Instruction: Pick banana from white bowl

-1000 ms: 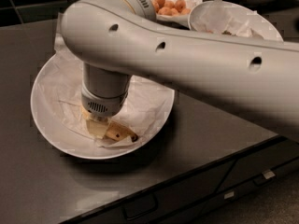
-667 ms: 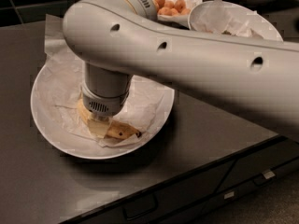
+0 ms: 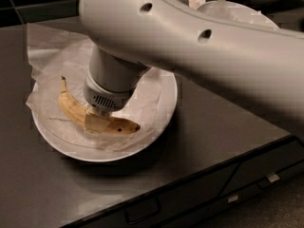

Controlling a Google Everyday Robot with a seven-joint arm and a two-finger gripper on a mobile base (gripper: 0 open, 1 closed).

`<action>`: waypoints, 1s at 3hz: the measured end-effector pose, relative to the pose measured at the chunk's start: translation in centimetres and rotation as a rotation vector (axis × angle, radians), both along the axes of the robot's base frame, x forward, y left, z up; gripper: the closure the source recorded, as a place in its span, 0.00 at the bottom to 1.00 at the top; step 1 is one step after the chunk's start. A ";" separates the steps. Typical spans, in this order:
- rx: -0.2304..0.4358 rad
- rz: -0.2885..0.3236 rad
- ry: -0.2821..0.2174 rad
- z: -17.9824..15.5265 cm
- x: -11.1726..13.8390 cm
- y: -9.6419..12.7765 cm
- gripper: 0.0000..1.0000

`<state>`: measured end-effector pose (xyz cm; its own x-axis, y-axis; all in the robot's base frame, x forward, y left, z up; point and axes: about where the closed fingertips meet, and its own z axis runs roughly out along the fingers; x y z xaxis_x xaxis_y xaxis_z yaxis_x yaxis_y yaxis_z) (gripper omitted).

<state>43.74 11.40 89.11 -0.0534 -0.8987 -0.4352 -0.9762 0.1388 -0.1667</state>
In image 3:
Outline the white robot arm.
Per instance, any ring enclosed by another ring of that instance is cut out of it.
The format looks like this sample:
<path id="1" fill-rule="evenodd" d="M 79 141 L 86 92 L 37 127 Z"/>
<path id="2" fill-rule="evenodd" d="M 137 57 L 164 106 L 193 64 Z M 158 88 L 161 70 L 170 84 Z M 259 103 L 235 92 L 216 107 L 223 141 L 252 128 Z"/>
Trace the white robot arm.
<path id="1" fill-rule="evenodd" d="M 179 74 L 304 136 L 304 36 L 205 15 L 187 0 L 80 0 L 93 41 L 85 99 L 122 109 L 150 67 Z"/>

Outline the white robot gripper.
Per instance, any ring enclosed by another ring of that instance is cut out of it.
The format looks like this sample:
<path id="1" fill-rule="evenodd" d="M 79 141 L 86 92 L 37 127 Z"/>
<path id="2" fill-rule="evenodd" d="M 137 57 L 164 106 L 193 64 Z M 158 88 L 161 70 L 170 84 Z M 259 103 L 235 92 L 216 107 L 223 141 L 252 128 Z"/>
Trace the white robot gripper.
<path id="1" fill-rule="evenodd" d="M 85 133 L 99 136 L 105 131 L 109 125 L 110 115 L 105 112 L 115 112 L 122 110 L 134 90 L 127 90 L 124 92 L 114 92 L 98 85 L 92 76 L 87 73 L 85 76 L 84 97 L 91 105 L 96 107 L 89 107 L 85 110 Z"/>

